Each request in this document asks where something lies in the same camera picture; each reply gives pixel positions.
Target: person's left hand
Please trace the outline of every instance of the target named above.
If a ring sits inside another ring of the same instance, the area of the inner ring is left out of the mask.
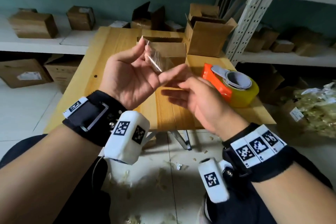
[[[132,49],[111,56],[106,63],[99,90],[118,100],[127,110],[133,110],[154,91],[171,81],[187,68],[178,65],[157,75],[145,62],[145,40]]]

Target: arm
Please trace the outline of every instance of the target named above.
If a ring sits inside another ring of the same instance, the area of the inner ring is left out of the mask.
[[[144,52],[142,39],[110,57],[99,87],[128,110],[187,67],[182,64],[157,75]],[[0,224],[52,223],[101,149],[63,124],[55,128],[0,169]]]
[[[162,94],[169,96],[171,103],[188,108],[204,128],[223,141],[248,126],[207,81],[189,78],[174,86],[183,90],[163,90]],[[296,163],[253,185],[278,224],[335,222],[334,192]]]

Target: hand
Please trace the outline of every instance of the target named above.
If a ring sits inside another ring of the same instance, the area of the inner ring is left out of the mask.
[[[145,62],[145,40],[132,49],[111,56],[106,63],[99,90],[118,100],[127,110],[133,110],[159,87],[187,68],[178,65],[157,75]]]
[[[237,114],[211,83],[194,76],[176,85],[182,90],[162,90],[172,104],[187,108],[203,127],[223,141],[246,128],[249,123]]]

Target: person's right hand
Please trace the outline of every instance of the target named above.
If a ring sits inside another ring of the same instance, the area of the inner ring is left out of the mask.
[[[161,94],[168,96],[170,103],[191,111],[205,129],[217,134],[222,140],[233,137],[249,125],[225,102],[210,82],[191,76],[177,86],[182,90],[162,90]]]

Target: wristband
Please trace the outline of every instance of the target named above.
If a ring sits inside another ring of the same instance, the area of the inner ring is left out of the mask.
[[[110,95],[96,90],[67,109],[63,124],[74,132],[104,147],[120,115],[127,109]]]
[[[265,125],[251,123],[223,145],[223,159],[251,182],[271,179],[293,163],[289,146]]]

